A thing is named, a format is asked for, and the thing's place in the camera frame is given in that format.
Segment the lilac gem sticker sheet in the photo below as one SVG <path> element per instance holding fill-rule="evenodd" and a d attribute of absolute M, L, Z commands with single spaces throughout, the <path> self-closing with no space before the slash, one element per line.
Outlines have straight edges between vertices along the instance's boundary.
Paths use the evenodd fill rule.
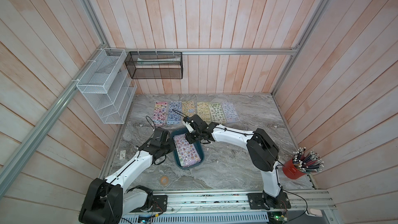
<path fill-rule="evenodd" d="M 222 102 L 221 106 L 222 106 L 227 123 L 234 123 L 234 122 L 240 121 L 239 116 L 237 114 L 237 111 L 236 111 L 233 103 Z"/>

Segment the aluminium frame bar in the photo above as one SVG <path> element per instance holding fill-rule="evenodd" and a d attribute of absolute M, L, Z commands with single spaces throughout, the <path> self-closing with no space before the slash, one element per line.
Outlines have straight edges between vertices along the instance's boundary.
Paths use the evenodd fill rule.
<path fill-rule="evenodd" d="M 126 52 L 181 52 L 183 55 L 295 55 L 293 48 L 124 48 Z"/>

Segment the pink character sticker sheet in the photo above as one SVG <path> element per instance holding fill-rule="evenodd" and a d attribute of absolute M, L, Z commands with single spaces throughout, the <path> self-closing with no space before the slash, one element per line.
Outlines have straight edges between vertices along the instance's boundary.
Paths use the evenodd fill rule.
<path fill-rule="evenodd" d="M 196 147 L 186 140 L 185 134 L 176 135 L 173 139 L 181 167 L 191 167 L 202 161 Z"/>

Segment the small white card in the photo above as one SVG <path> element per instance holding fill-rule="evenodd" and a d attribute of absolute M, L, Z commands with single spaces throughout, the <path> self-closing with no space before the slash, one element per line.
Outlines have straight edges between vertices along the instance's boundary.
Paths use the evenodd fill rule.
<path fill-rule="evenodd" d="M 119 155 L 119 159 L 120 160 L 125 160 L 125 155 L 126 155 L 126 150 L 121 150 L 120 151 L 120 155 Z"/>

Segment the yellow animal sticker sheet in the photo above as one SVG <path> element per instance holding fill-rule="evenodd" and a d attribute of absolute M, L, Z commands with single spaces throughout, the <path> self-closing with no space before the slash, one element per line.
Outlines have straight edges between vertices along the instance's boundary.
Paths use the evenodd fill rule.
<path fill-rule="evenodd" d="M 181 110 L 188 117 L 192 117 L 197 113 L 194 101 L 183 101 L 181 104 Z"/>

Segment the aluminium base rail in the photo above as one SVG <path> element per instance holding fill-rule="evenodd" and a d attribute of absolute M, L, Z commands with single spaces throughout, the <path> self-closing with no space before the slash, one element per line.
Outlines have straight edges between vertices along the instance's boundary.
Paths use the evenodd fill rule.
<path fill-rule="evenodd" d="M 119 187 L 89 190 L 79 219 L 106 220 L 130 212 L 210 213 L 240 211 L 305 211 L 334 209 L 336 206 L 325 190 L 283 191 L 277 199 L 259 191 L 244 190 L 166 190 L 153 191 L 135 187 L 123 194 Z"/>

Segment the blue penguin sticker sheet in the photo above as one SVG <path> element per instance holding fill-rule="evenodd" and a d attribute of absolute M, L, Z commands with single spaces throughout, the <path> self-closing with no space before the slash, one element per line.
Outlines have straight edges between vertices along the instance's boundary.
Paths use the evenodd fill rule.
<path fill-rule="evenodd" d="M 167 125 L 180 124 L 182 102 L 181 101 L 170 101 L 169 102 L 169 113 L 167 116 Z"/>

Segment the white green sticker sheet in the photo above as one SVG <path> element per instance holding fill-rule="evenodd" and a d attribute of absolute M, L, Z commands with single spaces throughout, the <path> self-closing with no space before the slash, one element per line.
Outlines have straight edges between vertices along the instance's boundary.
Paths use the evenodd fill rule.
<path fill-rule="evenodd" d="M 210 110 L 211 119 L 213 122 L 217 122 L 220 124 L 227 123 L 221 103 L 209 104 L 209 110 Z"/>

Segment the green panda sticker sheet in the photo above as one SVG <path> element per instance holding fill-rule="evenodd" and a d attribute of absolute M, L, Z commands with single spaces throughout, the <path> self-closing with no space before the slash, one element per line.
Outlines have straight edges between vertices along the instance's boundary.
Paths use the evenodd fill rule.
<path fill-rule="evenodd" d="M 197 102 L 197 114 L 206 123 L 211 122 L 211 113 L 208 102 Z"/>

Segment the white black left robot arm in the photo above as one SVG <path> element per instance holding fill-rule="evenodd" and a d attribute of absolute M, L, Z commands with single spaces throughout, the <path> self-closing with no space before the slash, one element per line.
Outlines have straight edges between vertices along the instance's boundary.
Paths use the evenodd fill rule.
<path fill-rule="evenodd" d="M 122 168 L 89 185 L 78 220 L 82 224 L 118 224 L 122 217 L 137 208 L 151 209 L 152 191 L 143 186 L 128 187 L 155 162 L 175 149 L 170 132 L 155 128 L 151 137 Z"/>

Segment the teal plastic storage box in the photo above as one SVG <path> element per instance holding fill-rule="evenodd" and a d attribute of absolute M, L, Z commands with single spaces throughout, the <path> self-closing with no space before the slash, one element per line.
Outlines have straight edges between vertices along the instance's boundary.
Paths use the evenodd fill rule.
<path fill-rule="evenodd" d="M 171 132 L 171 138 L 175 144 L 173 151 L 177 166 L 182 170 L 188 170 L 199 166 L 204 161 L 204 151 L 200 142 L 190 144 L 186 139 L 186 128 Z"/>

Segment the red cup of pencils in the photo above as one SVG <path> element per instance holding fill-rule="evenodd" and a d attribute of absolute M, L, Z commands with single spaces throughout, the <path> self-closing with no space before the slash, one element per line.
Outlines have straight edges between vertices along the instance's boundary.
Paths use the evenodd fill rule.
<path fill-rule="evenodd" d="M 307 151 L 306 147 L 299 147 L 293 157 L 287 161 L 282 169 L 290 179 L 298 179 L 304 175 L 319 173 L 324 168 L 324 161 L 314 151 Z"/>

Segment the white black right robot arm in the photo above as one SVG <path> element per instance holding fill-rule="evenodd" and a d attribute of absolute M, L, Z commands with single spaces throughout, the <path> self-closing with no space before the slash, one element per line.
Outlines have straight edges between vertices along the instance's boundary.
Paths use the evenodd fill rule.
<path fill-rule="evenodd" d="M 249 200 L 258 205 L 257 208 L 270 210 L 289 205 L 276 169 L 279 163 L 279 148 L 263 129 L 243 131 L 216 122 L 207 124 L 199 115 L 184 117 L 183 123 L 188 130 L 186 139 L 190 144 L 198 141 L 224 142 L 249 152 L 250 159 L 261 171 L 263 180 L 262 196 L 257 199 L 253 194 L 249 196 Z"/>

